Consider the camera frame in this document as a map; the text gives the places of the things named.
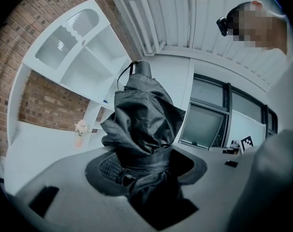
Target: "white pipe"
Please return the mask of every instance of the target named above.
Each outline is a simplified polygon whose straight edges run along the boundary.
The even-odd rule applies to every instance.
[[[196,2],[195,0],[189,0],[190,2],[190,31],[189,31],[189,43],[188,47],[193,48],[194,36],[195,36],[195,23],[196,23]]]
[[[139,41],[139,43],[140,43],[140,45],[141,45],[142,52],[143,52],[143,54],[145,55],[145,54],[146,54],[146,50],[145,50],[145,47],[144,47],[143,41],[142,41],[142,39],[141,39],[141,37],[140,37],[140,34],[139,34],[139,32],[138,32],[138,29],[137,29],[136,23],[135,23],[134,20],[132,19],[132,16],[131,16],[129,10],[127,9],[127,6],[125,5],[124,0],[119,0],[119,1],[120,1],[120,3],[122,4],[122,6],[123,6],[123,8],[124,8],[124,10],[125,10],[125,12],[126,12],[126,14],[127,14],[127,16],[128,16],[128,18],[129,18],[129,20],[130,20],[130,23],[132,24],[133,30],[135,31],[135,33],[136,33],[136,35],[137,35],[137,38],[138,38],[138,41]]]
[[[166,41],[162,41],[159,44],[159,52],[161,52],[161,50],[165,47],[166,45]],[[155,51],[154,51],[154,45],[152,45],[152,50],[153,52],[151,54],[144,54],[145,56],[154,56],[155,55]]]
[[[139,27],[141,29],[142,36],[143,36],[144,41],[145,41],[146,49],[147,49],[148,53],[151,54],[153,51],[152,51],[150,39],[148,38],[146,28],[145,28],[145,25],[143,23],[142,16],[141,16],[141,14],[139,12],[139,9],[138,9],[138,6],[136,4],[136,0],[128,0],[128,1],[129,1],[129,4],[130,4],[131,8],[132,8],[133,14],[135,15],[135,17],[137,19],[138,25],[139,25]]]
[[[145,15],[146,15],[146,20],[147,20],[148,25],[149,25],[150,30],[151,30],[151,35],[152,35],[152,38],[153,38],[153,43],[155,45],[156,53],[159,53],[160,52],[159,42],[158,42],[156,27],[155,27],[155,23],[154,23],[154,20],[153,20],[153,15],[152,15],[152,12],[151,12],[151,9],[150,9],[150,5],[148,4],[147,0],[141,0],[141,3],[142,3],[142,7],[144,9]]]

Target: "black window frame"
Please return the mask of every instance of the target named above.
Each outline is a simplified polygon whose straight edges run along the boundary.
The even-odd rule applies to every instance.
[[[232,92],[237,93],[238,95],[248,99],[249,101],[251,101],[261,107],[261,122],[262,122],[262,124],[265,124],[265,127],[266,127],[265,138],[267,138],[269,135],[277,134],[277,132],[278,132],[278,117],[277,117],[276,113],[273,110],[271,110],[267,105],[264,105],[262,102],[260,102],[258,99],[256,99],[255,97],[249,95],[248,93],[244,92],[243,90],[241,90],[237,87],[233,87],[230,83],[225,83],[225,82],[219,81],[217,79],[213,79],[208,76],[204,76],[204,75],[200,75],[200,74],[195,73],[194,79],[204,81],[204,82],[209,82],[209,83],[216,84],[216,85],[220,85],[223,88],[223,107],[220,107],[220,106],[215,105],[213,103],[199,100],[199,99],[196,99],[193,97],[190,97],[190,102],[188,105],[188,109],[190,108],[191,105],[196,105],[196,106],[207,108],[209,110],[213,110],[215,112],[223,113],[226,115],[225,129],[224,129],[221,147],[228,147],[230,145],[230,143],[228,142],[228,139],[229,139],[229,134],[230,134],[230,129],[231,129],[232,110],[233,110]],[[272,115],[272,118],[273,118],[272,119],[273,123],[272,123],[271,129],[269,129],[269,126],[268,126],[269,123],[271,123],[270,121],[268,121],[268,114],[269,113]],[[181,137],[182,137],[183,131],[184,131],[184,127],[181,132],[180,142],[182,142]]]

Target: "white shelf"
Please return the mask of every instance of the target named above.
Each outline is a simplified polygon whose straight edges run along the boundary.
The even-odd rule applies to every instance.
[[[97,149],[103,147],[104,145],[101,143],[101,139],[105,135],[107,134],[104,130],[98,130],[96,133],[91,133],[88,148]]]
[[[83,120],[85,120],[86,123],[90,125],[90,130],[92,129],[92,126],[96,121],[100,109],[101,105],[94,101],[90,101],[89,105],[87,106],[87,110],[84,114]]]
[[[118,82],[119,91],[124,90],[124,85],[121,82]],[[117,92],[117,79],[115,79],[109,88],[108,94],[105,96],[104,100],[106,100],[107,106],[114,109],[114,96],[115,92]]]
[[[56,70],[77,42],[65,27],[60,26],[43,42],[35,58],[47,68]]]
[[[97,72],[90,63],[77,56],[67,69],[61,85],[92,101],[101,103],[114,80],[113,76]]]
[[[85,61],[94,71],[98,72],[102,76],[113,76],[109,69],[98,60],[93,52],[89,50],[88,47],[85,47],[80,53],[79,57]]]
[[[114,75],[128,59],[126,51],[110,26],[96,35],[86,48]]]
[[[95,28],[98,23],[98,13],[92,9],[84,9],[67,20],[67,28],[70,31],[75,31],[80,37],[84,37]]]
[[[94,124],[94,126],[93,126],[93,129],[102,130],[102,127],[101,127],[100,124],[101,124],[103,121],[105,121],[108,117],[110,117],[110,115],[111,115],[112,113],[114,113],[114,110],[110,110],[110,109],[105,108],[105,107],[103,107],[103,108],[104,108],[103,116],[102,116],[102,118],[101,118],[100,121],[95,121],[95,124]]]
[[[105,102],[101,102],[100,105],[106,109],[109,109],[110,111],[114,112],[114,106],[113,107],[109,107],[108,104],[106,104]]]

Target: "small black item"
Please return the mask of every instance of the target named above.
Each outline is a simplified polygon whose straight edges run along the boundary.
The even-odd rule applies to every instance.
[[[228,166],[230,166],[230,167],[236,168],[237,165],[238,165],[238,162],[236,162],[236,161],[232,161],[232,160],[229,160],[229,161],[226,161],[224,164],[225,164],[225,165],[228,165]]]
[[[127,174],[124,176],[123,185],[125,187],[129,186],[132,182],[134,182],[136,178],[132,177],[131,175]]]
[[[217,26],[219,27],[220,32],[222,33],[222,36],[228,35],[228,26],[227,26],[227,20],[224,17],[220,17],[217,21]]]
[[[136,64],[135,73],[143,74],[152,78],[152,71],[150,64],[147,61],[141,60],[139,63]]]
[[[3,184],[5,183],[3,178],[0,178],[0,183],[3,183]]]
[[[40,217],[44,217],[59,188],[44,187],[37,196],[30,202],[29,207]]]

